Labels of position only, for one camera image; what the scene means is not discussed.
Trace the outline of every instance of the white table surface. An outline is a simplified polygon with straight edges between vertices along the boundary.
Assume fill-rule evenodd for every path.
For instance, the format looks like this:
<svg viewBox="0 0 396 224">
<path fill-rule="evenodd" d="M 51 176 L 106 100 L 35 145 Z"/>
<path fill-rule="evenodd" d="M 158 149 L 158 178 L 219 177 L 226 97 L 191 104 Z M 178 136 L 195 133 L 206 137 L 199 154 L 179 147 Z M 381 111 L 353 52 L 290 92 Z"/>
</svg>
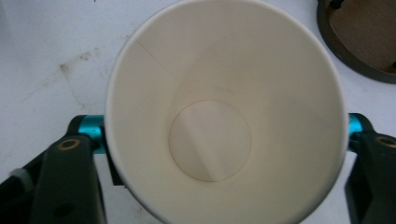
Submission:
<svg viewBox="0 0 396 224">
<path fill-rule="evenodd" d="M 104 114 L 120 49 L 143 21 L 175 2 L 0 0 L 0 181 L 63 136 L 74 116 Z M 265 2 L 289 13 L 323 43 L 318 0 Z M 396 86 L 363 77 L 329 54 L 348 112 L 362 113 L 379 133 L 396 136 Z M 349 223 L 343 187 L 354 158 L 346 154 L 332 192 L 303 223 Z M 95 162 L 108 223 L 161 223 L 124 187 L 111 185 L 104 155 Z"/>
</svg>

